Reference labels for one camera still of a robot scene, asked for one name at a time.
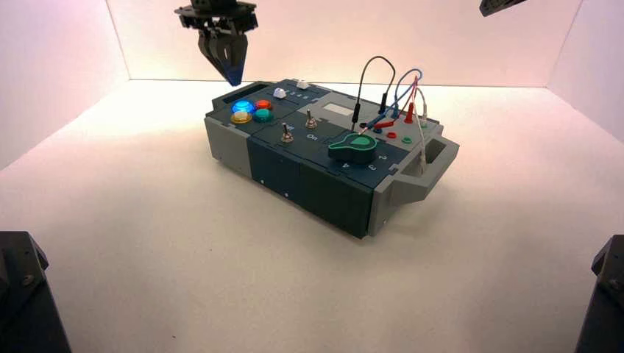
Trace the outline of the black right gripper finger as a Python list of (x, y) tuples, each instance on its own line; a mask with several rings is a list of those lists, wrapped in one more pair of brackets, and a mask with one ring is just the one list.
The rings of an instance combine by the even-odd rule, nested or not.
[(525, 0), (481, 0), (479, 10), (483, 17), (487, 17), (523, 3)]

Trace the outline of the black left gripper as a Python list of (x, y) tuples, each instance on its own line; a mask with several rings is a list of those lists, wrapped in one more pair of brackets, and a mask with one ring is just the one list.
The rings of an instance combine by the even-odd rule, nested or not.
[(175, 10), (183, 27), (208, 31), (199, 32), (199, 50), (232, 86), (240, 85), (243, 76), (248, 45), (243, 34), (258, 27), (255, 8), (244, 1), (191, 1)]

